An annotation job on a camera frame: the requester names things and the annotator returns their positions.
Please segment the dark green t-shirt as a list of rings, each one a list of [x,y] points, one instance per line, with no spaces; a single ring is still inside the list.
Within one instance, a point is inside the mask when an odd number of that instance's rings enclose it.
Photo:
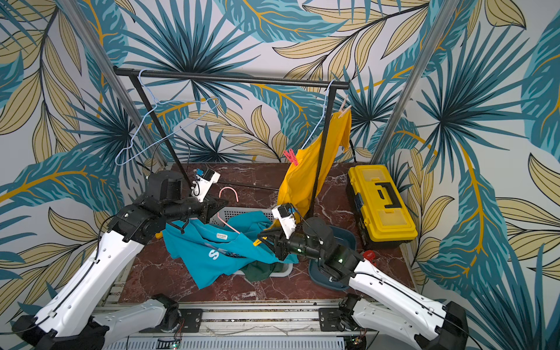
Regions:
[[[245,267],[241,269],[241,272],[244,274],[247,281],[256,282],[268,279],[273,273],[281,272],[283,266],[284,265],[281,262],[267,264],[260,261],[254,261],[245,265]]]

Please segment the turquoise printed t-shirt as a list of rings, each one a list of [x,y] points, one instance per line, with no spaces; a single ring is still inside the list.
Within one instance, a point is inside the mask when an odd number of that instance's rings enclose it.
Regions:
[[[271,226],[260,211],[240,214],[220,227],[191,220],[183,231],[181,222],[169,224],[163,231],[166,249],[173,259],[182,259],[199,289],[213,284],[221,275],[230,276],[254,261],[267,264],[297,264],[296,255],[286,260],[261,244],[254,246],[258,234]]]

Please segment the yellow t-shirt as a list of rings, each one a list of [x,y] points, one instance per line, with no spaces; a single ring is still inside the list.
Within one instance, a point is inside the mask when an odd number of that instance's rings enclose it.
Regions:
[[[279,188],[277,201],[278,205],[294,205],[299,211],[295,215],[297,223],[301,221],[301,216],[307,214],[310,209],[314,186],[317,186],[317,192],[321,191],[339,149],[343,148],[346,152],[350,148],[350,132],[351,108],[348,107],[332,115],[318,182],[315,181],[315,178],[322,139],[318,138],[305,149],[298,151],[296,155],[298,165],[289,167]]]

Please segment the light blue wire hanger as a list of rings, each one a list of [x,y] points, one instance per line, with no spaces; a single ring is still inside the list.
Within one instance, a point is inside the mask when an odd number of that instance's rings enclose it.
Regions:
[[[157,141],[154,141],[152,144],[150,144],[149,146],[147,146],[145,149],[143,149],[141,152],[135,154],[134,156],[129,157],[127,160],[124,160],[122,162],[119,161],[119,158],[115,158],[115,164],[118,166],[125,166],[126,164],[130,163],[132,160],[135,160],[137,157],[139,157],[140,155],[144,154],[147,150],[149,150],[151,147],[155,147],[159,144],[165,144],[169,153],[171,154],[174,162],[176,163],[176,165],[181,166],[181,162],[178,158],[178,156],[175,153],[175,150],[170,142],[170,138],[172,138],[173,136],[176,135],[175,132],[172,132],[171,134],[167,134],[165,132],[165,130],[163,129],[163,126],[161,125],[155,111],[157,109],[158,106],[163,106],[166,104],[169,104],[170,102],[162,102],[158,99],[156,99],[156,97],[152,97],[152,101],[150,102],[148,99],[148,95],[146,93],[149,93],[150,96],[153,95],[152,91],[143,83],[143,81],[141,80],[141,78],[143,76],[145,77],[151,77],[151,78],[158,78],[158,79],[171,79],[171,80],[182,80],[182,81],[200,81],[200,82],[210,82],[210,83],[253,83],[254,80],[252,78],[244,78],[244,77],[229,77],[229,76],[225,76],[225,75],[216,75],[216,74],[202,74],[202,73],[186,73],[186,72],[170,72],[170,71],[154,71],[154,70],[148,70],[148,69],[142,69],[142,70],[138,70],[138,69],[126,69],[126,68],[119,68],[119,67],[113,67],[113,71],[114,73],[119,76],[119,77],[128,77],[131,82],[133,83],[133,86],[135,87],[137,93],[139,94],[142,102],[144,103],[144,106],[147,110],[147,112],[144,114],[143,119],[145,119],[146,117],[150,117],[153,125],[156,127],[156,129],[158,130],[159,134],[160,134],[160,139]],[[280,80],[270,80],[268,78],[264,78],[263,81],[265,83],[271,83],[271,84],[280,84],[280,85],[285,85],[285,86],[293,86],[293,87],[297,87],[297,86],[303,86],[303,87],[321,87],[324,88],[326,87],[329,90],[329,94],[332,95],[334,94],[337,90],[347,90],[349,89],[349,83],[348,82],[338,82],[338,83],[334,83],[334,82],[326,82],[326,81],[318,81],[318,80],[312,80],[312,81],[305,81],[305,80],[284,80],[284,79],[280,79]]]

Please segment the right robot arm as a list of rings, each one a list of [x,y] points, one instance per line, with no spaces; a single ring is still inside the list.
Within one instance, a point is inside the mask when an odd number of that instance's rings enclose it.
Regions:
[[[356,290],[338,307],[342,328],[376,330],[414,349],[466,348],[469,332],[462,306],[431,300],[389,277],[339,244],[322,219],[312,217],[290,235],[271,228],[258,238],[278,259],[294,254],[315,260],[324,276]]]

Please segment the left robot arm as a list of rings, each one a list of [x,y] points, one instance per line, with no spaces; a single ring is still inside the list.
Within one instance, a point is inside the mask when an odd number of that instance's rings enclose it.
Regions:
[[[184,177],[176,171],[151,174],[147,189],[111,218],[96,250],[51,302],[35,315],[20,316],[12,326],[35,349],[103,349],[136,332],[174,332],[182,321],[179,305],[156,295],[113,314],[93,316],[104,293],[121,271],[168,225],[183,233],[192,219],[204,224],[227,204],[209,194],[220,179],[213,170],[197,170],[191,193],[183,195]]]

